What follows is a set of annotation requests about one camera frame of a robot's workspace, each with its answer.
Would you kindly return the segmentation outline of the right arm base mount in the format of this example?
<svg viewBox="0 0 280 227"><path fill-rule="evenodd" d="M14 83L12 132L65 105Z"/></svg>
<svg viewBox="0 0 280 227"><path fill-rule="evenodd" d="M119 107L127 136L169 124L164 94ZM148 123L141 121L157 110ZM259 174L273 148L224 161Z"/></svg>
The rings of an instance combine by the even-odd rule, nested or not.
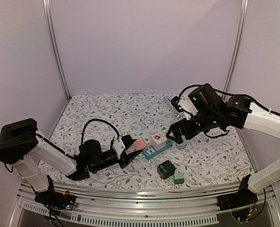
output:
<svg viewBox="0 0 280 227"><path fill-rule="evenodd" d="M217 197L217 206L221 211L237 209L243 206L247 208L233 211L232 217L238 222L248 221L253 212L256 211L258 201L256 193L248 189L239 190L235 193L220 195Z"/></svg>

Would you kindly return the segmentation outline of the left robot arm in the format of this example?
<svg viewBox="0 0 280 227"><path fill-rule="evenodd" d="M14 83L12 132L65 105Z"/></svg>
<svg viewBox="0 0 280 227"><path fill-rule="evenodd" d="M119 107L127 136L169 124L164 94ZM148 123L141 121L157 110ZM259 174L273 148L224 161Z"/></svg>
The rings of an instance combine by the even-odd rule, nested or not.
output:
<svg viewBox="0 0 280 227"><path fill-rule="evenodd" d="M59 195L51 189L53 181L42 173L34 159L49 164L72 181L88 179L115 164L124 169L146 145L130 135L120 136L118 130L115 133L107 151L102 151L97 140L81 139L79 153L69 155L38 130L36 120L24 119L1 128L0 162L15 169L48 205L55 205Z"/></svg>

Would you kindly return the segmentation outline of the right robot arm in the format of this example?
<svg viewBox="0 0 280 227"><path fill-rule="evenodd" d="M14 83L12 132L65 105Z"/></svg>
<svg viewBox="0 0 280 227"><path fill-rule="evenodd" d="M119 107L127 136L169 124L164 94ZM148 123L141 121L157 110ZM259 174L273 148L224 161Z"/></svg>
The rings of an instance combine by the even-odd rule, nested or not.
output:
<svg viewBox="0 0 280 227"><path fill-rule="evenodd" d="M171 99L173 108L184 117L171 124L166 137L177 144L191 140L212 129L228 134L228 128L245 130L242 134L254 160L267 149L261 170L245 177L239 192L233 196L237 206L244 206L263 188L280 181L280 113L267 108L247 94L232 94L215 89L211 84L190 85Z"/></svg>

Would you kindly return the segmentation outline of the white cube socket adapter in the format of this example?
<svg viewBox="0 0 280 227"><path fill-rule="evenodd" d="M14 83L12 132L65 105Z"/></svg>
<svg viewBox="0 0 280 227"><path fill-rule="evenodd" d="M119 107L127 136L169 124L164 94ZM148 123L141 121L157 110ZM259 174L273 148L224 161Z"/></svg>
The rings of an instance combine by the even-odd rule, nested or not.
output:
<svg viewBox="0 0 280 227"><path fill-rule="evenodd" d="M167 141L167 138L166 138L165 134L162 132L158 132L151 136L150 143L151 143L151 146L155 150L161 150L162 148L164 148L166 146L166 141Z"/></svg>

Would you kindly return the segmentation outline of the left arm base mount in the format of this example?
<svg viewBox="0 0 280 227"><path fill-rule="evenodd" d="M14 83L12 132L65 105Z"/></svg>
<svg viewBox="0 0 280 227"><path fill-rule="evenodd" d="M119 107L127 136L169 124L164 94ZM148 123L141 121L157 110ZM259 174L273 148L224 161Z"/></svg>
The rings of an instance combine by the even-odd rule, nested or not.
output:
<svg viewBox="0 0 280 227"><path fill-rule="evenodd" d="M35 201L47 207L58 210L71 210L75 206L77 197L70 194L69 191L65 192L36 192Z"/></svg>

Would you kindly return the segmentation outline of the pink plug adapter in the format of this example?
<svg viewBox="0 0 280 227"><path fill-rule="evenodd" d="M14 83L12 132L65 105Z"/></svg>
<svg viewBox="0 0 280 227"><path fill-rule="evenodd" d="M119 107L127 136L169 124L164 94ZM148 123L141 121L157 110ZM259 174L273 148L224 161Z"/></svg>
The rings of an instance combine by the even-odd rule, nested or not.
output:
<svg viewBox="0 0 280 227"><path fill-rule="evenodd" d="M138 138L133 142L133 146L136 151L144 150L147 144L143 138Z"/></svg>

